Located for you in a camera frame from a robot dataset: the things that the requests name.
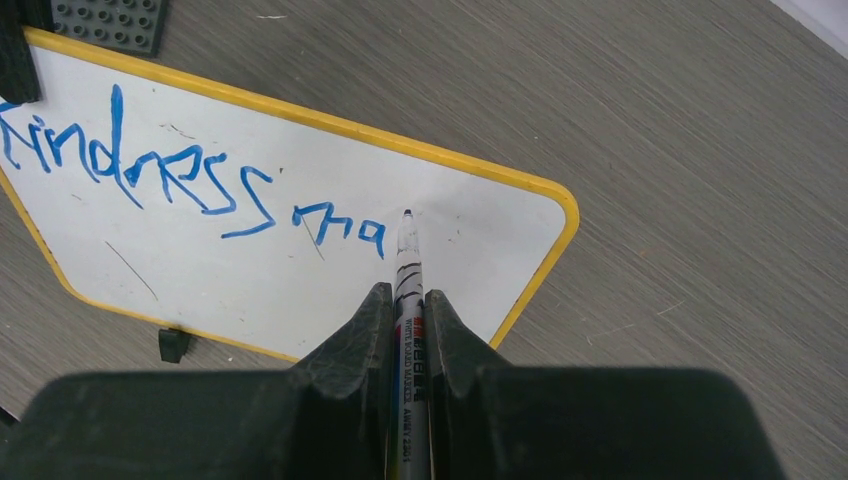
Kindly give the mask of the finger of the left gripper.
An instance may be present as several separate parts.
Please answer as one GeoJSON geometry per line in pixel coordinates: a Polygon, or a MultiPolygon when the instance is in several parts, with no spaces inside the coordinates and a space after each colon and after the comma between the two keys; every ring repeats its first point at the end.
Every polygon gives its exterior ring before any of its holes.
{"type": "Polygon", "coordinates": [[[41,97],[25,26],[43,28],[43,2],[1,0],[1,97],[13,104],[41,97]]]}

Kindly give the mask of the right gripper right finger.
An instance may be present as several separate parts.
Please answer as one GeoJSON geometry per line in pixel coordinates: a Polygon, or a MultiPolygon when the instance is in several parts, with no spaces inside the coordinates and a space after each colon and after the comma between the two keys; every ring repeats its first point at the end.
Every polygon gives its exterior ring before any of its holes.
{"type": "Polygon", "coordinates": [[[516,366],[430,291],[439,479],[781,479],[744,392],[696,368],[516,366]]]}

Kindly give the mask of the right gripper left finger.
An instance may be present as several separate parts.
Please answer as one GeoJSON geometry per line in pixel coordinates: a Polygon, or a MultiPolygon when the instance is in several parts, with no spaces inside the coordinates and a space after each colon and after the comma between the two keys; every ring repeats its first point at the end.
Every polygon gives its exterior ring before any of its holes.
{"type": "Polygon", "coordinates": [[[392,289],[285,370],[89,372],[13,428],[5,479],[380,479],[392,289]]]}

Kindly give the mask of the whiteboard marker pen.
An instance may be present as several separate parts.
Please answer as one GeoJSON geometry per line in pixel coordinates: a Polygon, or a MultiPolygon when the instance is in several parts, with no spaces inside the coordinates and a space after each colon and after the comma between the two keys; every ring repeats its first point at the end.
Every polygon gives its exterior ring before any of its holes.
{"type": "Polygon", "coordinates": [[[397,238],[394,358],[386,477],[431,477],[422,261],[411,210],[397,238]]]}

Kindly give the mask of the yellow framed whiteboard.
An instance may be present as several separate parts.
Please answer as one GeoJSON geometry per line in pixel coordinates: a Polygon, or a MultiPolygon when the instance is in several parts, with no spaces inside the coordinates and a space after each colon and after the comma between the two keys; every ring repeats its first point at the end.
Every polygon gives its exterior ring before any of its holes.
{"type": "Polygon", "coordinates": [[[289,361],[395,277],[413,211],[424,283],[498,345],[573,239],[562,185],[26,28],[42,97],[1,104],[1,185],[92,306],[289,361]]]}

